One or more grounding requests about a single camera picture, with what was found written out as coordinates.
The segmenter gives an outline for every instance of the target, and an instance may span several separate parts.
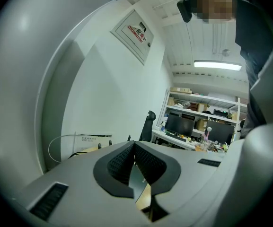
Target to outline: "fluorescent light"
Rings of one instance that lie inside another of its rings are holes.
[[[241,65],[222,61],[194,61],[195,67],[218,68],[228,70],[240,70]]]

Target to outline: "dark pants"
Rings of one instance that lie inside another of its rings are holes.
[[[245,124],[241,129],[240,138],[246,137],[246,135],[255,127],[266,124],[264,116],[256,103],[253,95],[250,92],[252,86],[256,83],[258,79],[258,73],[262,69],[263,66],[259,67],[254,65],[251,61],[246,61],[246,72],[249,81],[249,101],[247,104],[247,116],[245,120]]]

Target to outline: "monitor screen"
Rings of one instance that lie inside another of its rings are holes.
[[[231,143],[234,126],[218,123],[218,122],[213,122],[213,121],[208,121],[207,128],[208,127],[212,128],[212,131],[210,131],[208,140],[218,141],[221,144],[224,144],[226,142],[228,145]]]
[[[165,126],[166,130],[191,136],[194,129],[195,121],[184,119],[175,115],[169,115]]]

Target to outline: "office chair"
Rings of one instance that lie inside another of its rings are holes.
[[[152,126],[153,121],[156,119],[155,113],[152,111],[149,111],[149,115],[146,118],[144,127],[142,128],[140,141],[147,141],[150,142],[152,138]]]

